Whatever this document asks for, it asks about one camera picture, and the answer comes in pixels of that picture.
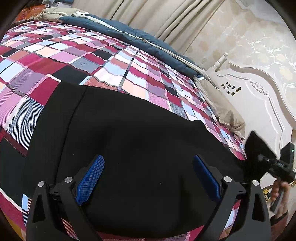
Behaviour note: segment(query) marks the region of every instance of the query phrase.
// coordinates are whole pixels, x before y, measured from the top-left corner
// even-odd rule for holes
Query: black controller
[[[260,154],[258,155],[258,161],[263,161],[269,165],[268,172],[275,178],[279,178],[281,181],[285,181],[291,183],[295,180],[296,173],[293,171],[293,163],[294,163],[294,151],[295,146],[289,142],[285,147],[281,150],[280,159],[269,159],[266,156]],[[272,202],[270,206],[270,211],[276,213],[279,208],[279,204],[281,203],[284,195],[284,190],[280,187],[279,196],[277,199]]]

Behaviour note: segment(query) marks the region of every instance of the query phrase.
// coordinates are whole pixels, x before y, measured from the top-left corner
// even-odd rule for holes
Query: ornate carved headboard
[[[290,107],[278,81],[264,69],[229,61],[230,68],[219,69],[227,53],[207,70],[211,82],[219,88],[246,122],[247,137],[255,130],[277,157],[280,150],[292,140],[296,130],[296,113]],[[271,185],[274,178],[266,174],[261,187]]]

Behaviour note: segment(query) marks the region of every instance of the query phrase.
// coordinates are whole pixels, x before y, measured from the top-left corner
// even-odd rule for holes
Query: floral wallpaper
[[[296,40],[287,26],[256,18],[235,0],[225,0],[185,56],[208,69],[224,52],[229,55],[220,69],[229,67],[228,60],[265,68],[296,109]]]

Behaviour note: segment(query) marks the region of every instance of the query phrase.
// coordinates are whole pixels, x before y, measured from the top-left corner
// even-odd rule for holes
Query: beige pillowcase
[[[34,20],[58,22],[60,17],[70,16],[77,11],[81,14],[86,13],[85,11],[72,7],[49,7],[43,9],[42,12],[34,18]]]
[[[202,92],[218,121],[225,125],[231,132],[244,138],[246,123],[230,101],[208,80],[194,79],[198,89]]]

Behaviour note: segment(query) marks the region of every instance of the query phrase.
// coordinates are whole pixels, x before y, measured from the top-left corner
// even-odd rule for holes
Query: beige curtain
[[[184,54],[224,0],[74,0],[72,7],[143,30]]]

